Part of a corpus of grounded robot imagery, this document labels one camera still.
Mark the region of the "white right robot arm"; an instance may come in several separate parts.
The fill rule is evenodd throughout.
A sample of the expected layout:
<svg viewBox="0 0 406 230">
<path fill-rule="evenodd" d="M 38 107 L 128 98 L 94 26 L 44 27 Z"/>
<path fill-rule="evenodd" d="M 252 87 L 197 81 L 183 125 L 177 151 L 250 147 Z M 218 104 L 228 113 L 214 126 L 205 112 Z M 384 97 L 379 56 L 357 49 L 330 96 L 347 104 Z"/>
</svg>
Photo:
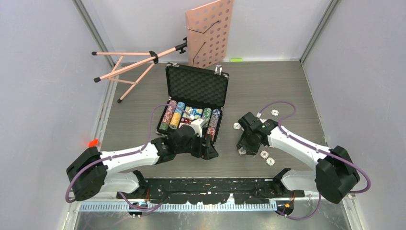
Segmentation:
<svg viewBox="0 0 406 230">
<path fill-rule="evenodd" d="M 261 146 L 280 149 L 310 167 L 309 171 L 283 169 L 273 180 L 273 190 L 278 196 L 291 191 L 318 192 L 331 203 L 338 204 L 360 181 L 357 170 L 347 150 L 317 145 L 300 137 L 278 122 L 260 119 L 251 112 L 238 120 L 243 133 L 237 149 L 247 155 L 256 155 Z"/>
</svg>

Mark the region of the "green poker chip stack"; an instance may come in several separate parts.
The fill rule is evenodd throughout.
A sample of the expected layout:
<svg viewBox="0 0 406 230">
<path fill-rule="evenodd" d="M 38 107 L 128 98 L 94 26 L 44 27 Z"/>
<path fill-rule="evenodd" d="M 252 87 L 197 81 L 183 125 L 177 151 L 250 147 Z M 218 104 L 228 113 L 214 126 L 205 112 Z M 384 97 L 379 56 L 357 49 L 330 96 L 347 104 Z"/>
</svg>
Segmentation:
<svg viewBox="0 0 406 230">
<path fill-rule="evenodd" d="M 158 128 L 158 132 L 160 132 L 160 133 L 167 132 L 168 128 L 169 128 L 168 123 L 161 123 L 159 128 Z"/>
</svg>

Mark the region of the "black poker set case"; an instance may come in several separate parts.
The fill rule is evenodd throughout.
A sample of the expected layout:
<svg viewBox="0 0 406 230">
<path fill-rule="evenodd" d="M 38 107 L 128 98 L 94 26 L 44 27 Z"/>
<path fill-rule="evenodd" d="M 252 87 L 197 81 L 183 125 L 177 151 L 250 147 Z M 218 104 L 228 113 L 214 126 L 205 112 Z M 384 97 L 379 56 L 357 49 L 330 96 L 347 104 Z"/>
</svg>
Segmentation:
<svg viewBox="0 0 406 230">
<path fill-rule="evenodd" d="M 221 111 L 213 145 L 218 136 L 229 82 L 229 74 L 222 72 L 221 68 L 216 66 L 215 70 L 209 70 L 178 63 L 167 63 L 165 67 L 168 102 L 175 100 L 194 108 Z"/>
</svg>

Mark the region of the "blue playing card deck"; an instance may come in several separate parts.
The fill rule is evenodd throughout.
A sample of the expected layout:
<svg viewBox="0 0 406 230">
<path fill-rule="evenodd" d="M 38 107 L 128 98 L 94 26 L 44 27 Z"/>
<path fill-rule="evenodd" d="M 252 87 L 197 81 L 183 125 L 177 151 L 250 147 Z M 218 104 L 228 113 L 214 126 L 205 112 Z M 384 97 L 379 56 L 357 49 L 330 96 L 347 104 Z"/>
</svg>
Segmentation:
<svg viewBox="0 0 406 230">
<path fill-rule="evenodd" d="M 200 117 L 202 117 L 202 114 L 203 114 L 203 109 L 201 109 L 201 108 L 194 108 L 194 107 L 190 107 L 190 106 L 186 106 L 186 107 L 185 107 L 185 111 L 186 111 L 189 115 L 192 115 L 193 118 L 200 118 Z"/>
</svg>

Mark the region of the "red white chip stack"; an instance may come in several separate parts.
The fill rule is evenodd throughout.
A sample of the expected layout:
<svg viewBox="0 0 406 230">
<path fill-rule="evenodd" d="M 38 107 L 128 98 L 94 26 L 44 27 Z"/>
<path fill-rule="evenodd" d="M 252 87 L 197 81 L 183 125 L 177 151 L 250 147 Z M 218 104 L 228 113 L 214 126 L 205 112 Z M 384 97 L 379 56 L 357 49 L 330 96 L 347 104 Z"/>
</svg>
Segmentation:
<svg viewBox="0 0 406 230">
<path fill-rule="evenodd" d="M 171 122 L 172 116 L 176 110 L 177 106 L 177 101 L 171 100 L 169 102 L 169 105 L 167 106 L 167 109 L 164 113 L 164 117 L 162 118 L 162 123 L 169 124 Z"/>
</svg>

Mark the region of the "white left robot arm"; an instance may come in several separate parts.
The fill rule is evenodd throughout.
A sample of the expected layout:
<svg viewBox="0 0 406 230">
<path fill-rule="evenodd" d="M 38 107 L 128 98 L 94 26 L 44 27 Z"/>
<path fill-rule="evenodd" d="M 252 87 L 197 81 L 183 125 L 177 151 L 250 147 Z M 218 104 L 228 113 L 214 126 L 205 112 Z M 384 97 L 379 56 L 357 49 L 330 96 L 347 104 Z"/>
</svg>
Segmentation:
<svg viewBox="0 0 406 230">
<path fill-rule="evenodd" d="M 212 138 L 191 127 L 182 126 L 167 137 L 123 150 L 85 149 L 66 169 L 70 184 L 65 194 L 68 203 L 84 201 L 104 192 L 122 192 L 142 198 L 147 186 L 134 169 L 173 160 L 178 154 L 211 160 L 218 157 Z"/>
</svg>

